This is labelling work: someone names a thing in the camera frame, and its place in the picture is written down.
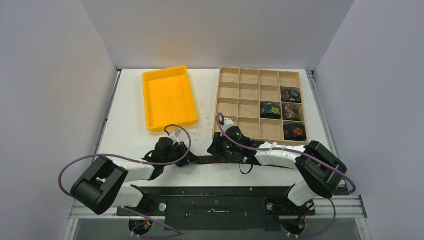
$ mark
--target yellow tray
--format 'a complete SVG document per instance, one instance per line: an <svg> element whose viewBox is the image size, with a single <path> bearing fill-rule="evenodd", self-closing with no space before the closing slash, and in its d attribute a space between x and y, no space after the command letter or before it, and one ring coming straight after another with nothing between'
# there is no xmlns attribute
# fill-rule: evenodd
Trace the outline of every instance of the yellow tray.
<svg viewBox="0 0 424 240"><path fill-rule="evenodd" d="M187 67L143 73L146 128L160 132L169 124L194 125L198 120Z"/></svg>

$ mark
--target gray wall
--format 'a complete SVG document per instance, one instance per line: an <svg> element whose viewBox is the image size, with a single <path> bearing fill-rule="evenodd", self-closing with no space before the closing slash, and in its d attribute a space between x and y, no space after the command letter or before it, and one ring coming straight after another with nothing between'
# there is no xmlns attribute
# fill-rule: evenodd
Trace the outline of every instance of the gray wall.
<svg viewBox="0 0 424 240"><path fill-rule="evenodd" d="M0 76L0 238L62 239L116 70L79 0L2 0Z"/></svg>
<svg viewBox="0 0 424 240"><path fill-rule="evenodd" d="M424 1L356 0L315 72L373 239L422 239Z"/></svg>
<svg viewBox="0 0 424 240"><path fill-rule="evenodd" d="M81 0L118 68L315 70L354 0Z"/></svg>

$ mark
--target floral fabric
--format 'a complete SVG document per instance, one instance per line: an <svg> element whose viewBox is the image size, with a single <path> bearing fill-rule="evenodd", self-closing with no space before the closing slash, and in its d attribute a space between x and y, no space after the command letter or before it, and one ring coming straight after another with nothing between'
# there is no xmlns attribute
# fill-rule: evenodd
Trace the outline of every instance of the floral fabric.
<svg viewBox="0 0 424 240"><path fill-rule="evenodd" d="M299 108L294 105L283 105L282 106L282 119L289 121L301 121L301 114Z"/></svg>
<svg viewBox="0 0 424 240"><path fill-rule="evenodd" d="M293 123L284 126L284 139L291 141L305 141L306 129L300 123Z"/></svg>
<svg viewBox="0 0 424 240"><path fill-rule="evenodd" d="M260 117L263 119L281 119L281 107L275 103L260 104Z"/></svg>
<svg viewBox="0 0 424 240"><path fill-rule="evenodd" d="M283 103L302 103L301 91L298 90L282 90L281 102Z"/></svg>

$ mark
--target wooden compartment box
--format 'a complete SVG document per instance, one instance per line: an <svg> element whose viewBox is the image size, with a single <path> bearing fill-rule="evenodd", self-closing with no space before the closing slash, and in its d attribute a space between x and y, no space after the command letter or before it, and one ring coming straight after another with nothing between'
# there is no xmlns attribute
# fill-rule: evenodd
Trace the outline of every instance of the wooden compartment box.
<svg viewBox="0 0 424 240"><path fill-rule="evenodd" d="M308 143L293 141L284 138L284 126L289 124L302 124L308 128L305 122L305 114L302 103L282 102L283 90L300 91L302 88L300 76L297 72L272 71L249 68L221 67L219 73L218 93L216 98L215 114L222 113L240 127L241 132L254 140L276 142L279 145L299 146ZM261 103L273 103L281 107L293 105L298 107L300 121L261 118ZM213 119L213 132L220 129Z"/></svg>

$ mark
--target white table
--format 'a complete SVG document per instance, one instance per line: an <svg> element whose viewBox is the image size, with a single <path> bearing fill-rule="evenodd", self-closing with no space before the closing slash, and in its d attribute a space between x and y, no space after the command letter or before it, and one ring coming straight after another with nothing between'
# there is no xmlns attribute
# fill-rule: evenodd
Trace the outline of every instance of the white table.
<svg viewBox="0 0 424 240"><path fill-rule="evenodd" d="M152 70L122 70L98 153L140 159L154 149L159 138L165 136L162 132L152 133L146 129L142 74ZM308 139L319 141L328 148L329 142L306 71L304 69L273 70L300 74ZM192 139L191 151L198 156L209 155L206 151L213 139L212 128L219 72L219 69L188 70L198 121L196 125L186 129ZM184 133L181 134L180 140L188 144ZM241 167L245 172L250 168L247 165ZM209 164L189 165L183 168L175 165L167 166L164 173L157 179L133 183L140 187L263 187L291 186L302 180L300 173L293 169L255 166L251 173L242 175L238 164Z"/></svg>

